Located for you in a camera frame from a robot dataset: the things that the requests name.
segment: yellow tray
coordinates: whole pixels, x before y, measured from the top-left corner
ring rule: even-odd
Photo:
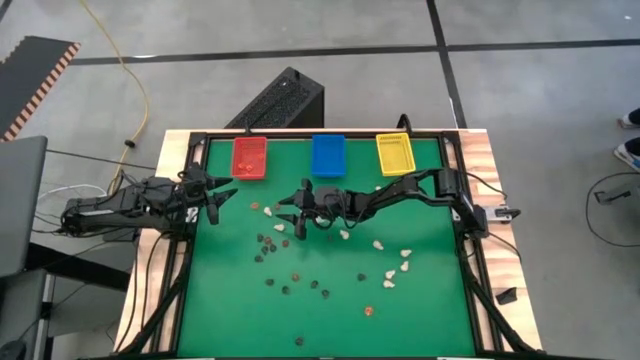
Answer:
[[[397,176],[416,170],[407,133],[376,135],[382,176]]]

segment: black box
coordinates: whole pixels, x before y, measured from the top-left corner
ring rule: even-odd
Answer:
[[[324,86],[287,67],[225,128],[323,128]]]

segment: red tray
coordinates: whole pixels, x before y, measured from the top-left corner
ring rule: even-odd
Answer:
[[[264,179],[267,172],[267,138],[237,137],[233,139],[231,176],[241,180]]]

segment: metal bracket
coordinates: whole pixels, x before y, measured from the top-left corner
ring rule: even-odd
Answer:
[[[511,220],[520,215],[518,209],[511,209],[508,205],[500,206],[483,206],[484,212],[487,214],[487,222],[499,222],[501,224],[510,224]]]

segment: white cable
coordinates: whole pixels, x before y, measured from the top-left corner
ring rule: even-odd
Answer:
[[[88,188],[92,188],[92,189],[96,189],[96,190],[100,190],[102,192],[102,196],[107,196],[107,192],[104,191],[101,187],[99,186],[95,186],[95,185],[91,185],[91,184],[79,184],[79,185],[70,185],[70,186],[63,186],[57,189],[53,189],[53,190],[49,190],[46,193],[40,194],[38,196],[38,201],[42,200],[43,198],[57,193],[59,191],[65,191],[65,190],[72,190],[72,189],[78,189],[78,188],[83,188],[83,187],[88,187]]]

